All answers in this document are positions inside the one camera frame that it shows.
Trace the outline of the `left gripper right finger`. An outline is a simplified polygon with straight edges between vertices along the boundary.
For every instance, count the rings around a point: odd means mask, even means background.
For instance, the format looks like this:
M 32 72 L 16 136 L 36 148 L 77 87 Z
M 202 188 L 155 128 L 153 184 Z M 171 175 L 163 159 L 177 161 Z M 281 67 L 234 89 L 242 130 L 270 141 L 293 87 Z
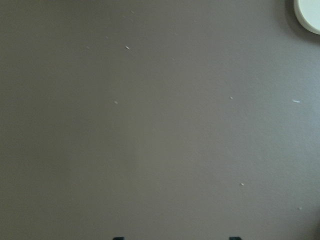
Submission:
M 240 236 L 230 236 L 228 240 L 242 240 Z

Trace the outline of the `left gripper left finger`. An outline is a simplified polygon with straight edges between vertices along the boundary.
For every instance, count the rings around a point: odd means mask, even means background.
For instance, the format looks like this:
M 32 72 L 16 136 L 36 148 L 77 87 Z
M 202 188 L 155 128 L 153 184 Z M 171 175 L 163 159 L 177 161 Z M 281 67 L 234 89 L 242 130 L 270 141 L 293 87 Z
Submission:
M 125 240 L 125 237 L 123 236 L 116 236 L 112 240 Z

